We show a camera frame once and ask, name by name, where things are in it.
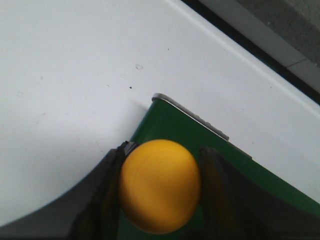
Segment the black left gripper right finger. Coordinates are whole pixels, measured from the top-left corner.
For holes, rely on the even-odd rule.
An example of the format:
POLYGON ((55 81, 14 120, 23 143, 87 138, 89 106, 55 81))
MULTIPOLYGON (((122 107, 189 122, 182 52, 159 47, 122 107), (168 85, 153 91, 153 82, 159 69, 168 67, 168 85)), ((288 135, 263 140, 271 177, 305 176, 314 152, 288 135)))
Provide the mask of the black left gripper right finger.
POLYGON ((214 240, 318 240, 320 219, 270 194, 216 149, 199 151, 204 231, 214 240))

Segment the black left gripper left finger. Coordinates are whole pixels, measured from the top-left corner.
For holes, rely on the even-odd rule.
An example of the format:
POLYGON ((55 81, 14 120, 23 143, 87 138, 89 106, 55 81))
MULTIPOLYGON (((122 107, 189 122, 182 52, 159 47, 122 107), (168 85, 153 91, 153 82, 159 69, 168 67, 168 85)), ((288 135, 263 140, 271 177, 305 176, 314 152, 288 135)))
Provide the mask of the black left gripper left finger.
POLYGON ((111 149, 79 183, 44 207, 0 228, 2 240, 115 240, 120 221, 119 180, 137 147, 111 149))

